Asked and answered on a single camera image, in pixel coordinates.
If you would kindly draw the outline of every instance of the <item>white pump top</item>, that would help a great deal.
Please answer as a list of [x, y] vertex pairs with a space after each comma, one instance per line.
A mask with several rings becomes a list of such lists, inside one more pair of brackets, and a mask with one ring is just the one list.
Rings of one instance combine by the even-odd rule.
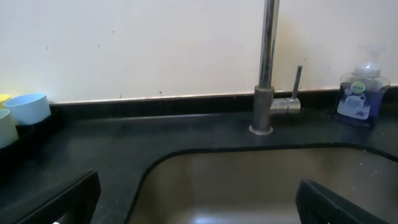
[[357, 65], [354, 74], [361, 77], [376, 78], [380, 76], [381, 66], [379, 64], [379, 56], [385, 47], [380, 45], [361, 45], [359, 49], [364, 49], [368, 53], [368, 58], [364, 63]]

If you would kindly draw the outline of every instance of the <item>stainless steel sink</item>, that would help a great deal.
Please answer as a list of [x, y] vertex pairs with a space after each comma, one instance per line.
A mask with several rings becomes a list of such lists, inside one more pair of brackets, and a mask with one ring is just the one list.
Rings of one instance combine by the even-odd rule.
[[173, 157], [148, 174], [129, 223], [300, 223], [302, 179], [398, 223], [398, 164], [348, 148]]

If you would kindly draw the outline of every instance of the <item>green logo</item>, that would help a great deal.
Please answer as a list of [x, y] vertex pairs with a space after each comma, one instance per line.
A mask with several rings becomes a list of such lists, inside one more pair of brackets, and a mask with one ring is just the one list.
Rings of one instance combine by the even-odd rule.
[[351, 85], [351, 90], [354, 93], [362, 93], [363, 91], [365, 91], [365, 84], [361, 83], [361, 82], [354, 82]]

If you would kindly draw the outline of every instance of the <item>yellow cup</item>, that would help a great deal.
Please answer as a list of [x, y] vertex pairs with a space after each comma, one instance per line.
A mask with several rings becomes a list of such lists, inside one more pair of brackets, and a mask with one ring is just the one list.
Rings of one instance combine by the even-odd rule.
[[3, 105], [5, 101], [11, 99], [10, 95], [7, 94], [0, 94], [0, 109], [6, 109], [6, 107]]

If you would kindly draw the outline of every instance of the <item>transparent plastic bottle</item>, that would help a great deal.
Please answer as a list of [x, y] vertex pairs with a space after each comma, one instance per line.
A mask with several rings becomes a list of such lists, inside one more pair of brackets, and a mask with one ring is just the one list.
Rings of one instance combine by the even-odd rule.
[[390, 81], [380, 76], [381, 66], [377, 62], [384, 48], [375, 45], [359, 48], [368, 51], [368, 59], [354, 72], [341, 76], [335, 118], [357, 126], [373, 127]]

